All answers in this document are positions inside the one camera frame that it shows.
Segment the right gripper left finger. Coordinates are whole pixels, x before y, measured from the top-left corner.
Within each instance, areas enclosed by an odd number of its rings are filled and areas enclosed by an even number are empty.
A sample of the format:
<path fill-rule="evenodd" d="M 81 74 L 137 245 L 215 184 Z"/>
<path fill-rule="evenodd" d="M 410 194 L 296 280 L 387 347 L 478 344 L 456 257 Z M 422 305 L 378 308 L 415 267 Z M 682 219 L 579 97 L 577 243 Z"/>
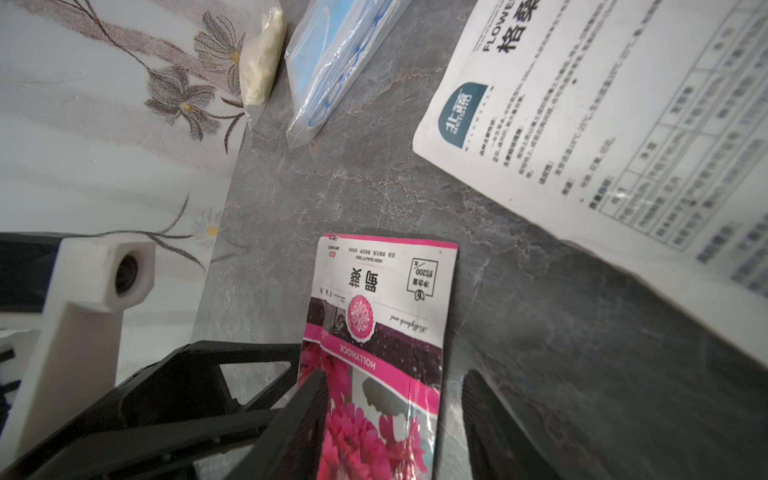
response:
<path fill-rule="evenodd" d="M 315 479 L 325 433 L 329 389 L 314 372 L 269 424 L 229 479 Z"/>

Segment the hollyhock seed packet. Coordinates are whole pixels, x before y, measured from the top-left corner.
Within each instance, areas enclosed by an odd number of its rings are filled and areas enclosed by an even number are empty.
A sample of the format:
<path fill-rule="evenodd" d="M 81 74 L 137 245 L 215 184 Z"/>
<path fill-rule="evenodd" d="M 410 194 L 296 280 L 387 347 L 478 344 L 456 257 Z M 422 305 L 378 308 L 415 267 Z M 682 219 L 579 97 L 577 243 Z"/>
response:
<path fill-rule="evenodd" d="M 298 378 L 326 376 L 321 479 L 429 479 L 455 243 L 320 238 Z"/>

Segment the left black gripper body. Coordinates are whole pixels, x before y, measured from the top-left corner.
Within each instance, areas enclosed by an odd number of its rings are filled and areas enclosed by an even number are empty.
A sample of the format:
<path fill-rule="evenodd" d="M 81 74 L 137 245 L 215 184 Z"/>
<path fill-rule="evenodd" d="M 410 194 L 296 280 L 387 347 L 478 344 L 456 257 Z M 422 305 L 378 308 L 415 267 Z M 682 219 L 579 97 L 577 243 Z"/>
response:
<path fill-rule="evenodd" d="M 297 344 L 198 341 L 112 389 L 1 474 L 4 479 L 195 479 L 195 462 L 258 438 L 297 382 Z M 225 365 L 287 363 L 246 403 Z"/>

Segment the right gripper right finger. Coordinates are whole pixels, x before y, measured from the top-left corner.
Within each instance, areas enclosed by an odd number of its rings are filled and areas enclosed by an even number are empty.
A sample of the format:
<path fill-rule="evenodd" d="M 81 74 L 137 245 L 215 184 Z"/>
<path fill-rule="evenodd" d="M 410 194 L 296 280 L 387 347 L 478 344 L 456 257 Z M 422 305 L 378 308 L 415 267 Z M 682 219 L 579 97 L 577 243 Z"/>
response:
<path fill-rule="evenodd" d="M 483 376 L 468 371 L 461 404 L 474 479 L 558 479 Z"/>

